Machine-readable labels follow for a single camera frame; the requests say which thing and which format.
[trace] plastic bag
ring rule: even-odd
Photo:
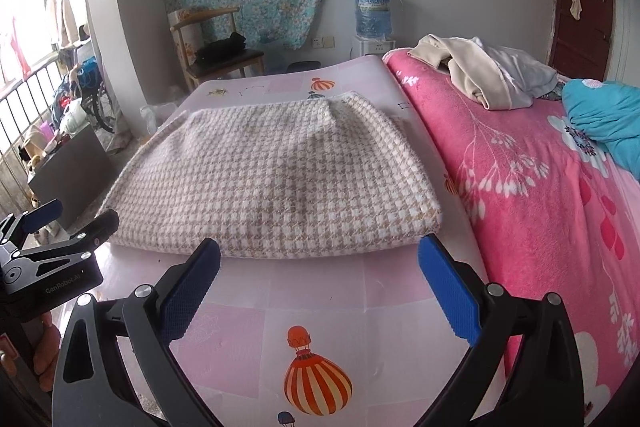
[[[60,121],[60,131],[74,135],[86,122],[86,113],[82,108],[82,98],[76,98],[65,107],[65,113]]]
[[[146,131],[153,134],[164,122],[178,109],[174,102],[161,103],[160,105],[143,105],[140,108],[140,115],[146,122]]]

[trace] wooden chair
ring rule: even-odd
[[[237,32],[238,30],[236,29],[236,20],[234,19],[234,13],[237,13],[239,11],[239,7],[204,10],[187,17],[185,20],[178,22],[174,26],[171,26],[171,31],[178,33],[178,43],[180,45],[182,59],[186,64],[187,77],[193,83],[193,86],[189,86],[189,89],[193,90],[198,87],[201,82],[219,78],[223,74],[235,70],[239,70],[240,76],[245,78],[246,75],[244,74],[244,68],[246,66],[251,66],[252,64],[255,64],[257,66],[260,74],[264,74],[264,63],[262,61],[264,52],[260,50],[245,49],[241,54],[238,54],[235,57],[231,57],[228,60],[221,60],[204,67],[197,64],[196,62],[194,62],[191,66],[189,65],[187,51],[184,47],[184,39],[182,38],[182,28],[191,24],[201,23],[213,19],[214,17],[220,17],[228,14],[231,18],[231,29],[232,31]]]

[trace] chair seat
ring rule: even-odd
[[[226,60],[220,60],[218,62],[207,64],[206,66],[194,62],[191,66],[189,66],[188,71],[195,78],[202,78],[204,76],[207,76],[208,74],[213,74],[216,71],[225,70],[226,68],[229,68],[234,64],[240,64],[241,62],[252,60],[252,58],[259,58],[263,55],[264,52],[260,50],[245,49],[242,50],[242,52],[238,55],[234,55],[233,57],[230,57]]]

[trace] folded blanket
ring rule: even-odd
[[[640,181],[640,89],[576,78],[564,86],[562,103],[571,123]]]
[[[487,46],[478,37],[427,35],[409,55],[436,69],[444,63],[453,85],[489,110],[530,107],[558,83],[556,70],[526,52]]]
[[[440,206],[394,124],[354,92],[183,113],[138,150],[99,212],[127,247],[323,257],[410,245]]]

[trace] white cloth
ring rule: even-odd
[[[76,17],[69,0],[47,0],[45,11],[52,44],[66,48],[80,40]]]
[[[478,37],[427,35],[408,53],[435,68],[445,64],[453,85],[489,110],[530,107],[558,83],[556,70],[526,52],[487,46]]]
[[[569,12],[577,21],[580,20],[580,13],[582,13],[582,3],[580,0],[571,0],[571,8],[569,8]]]
[[[413,245],[440,225],[424,168],[396,126],[354,92],[183,113],[140,148],[99,212],[125,247],[328,257]]]

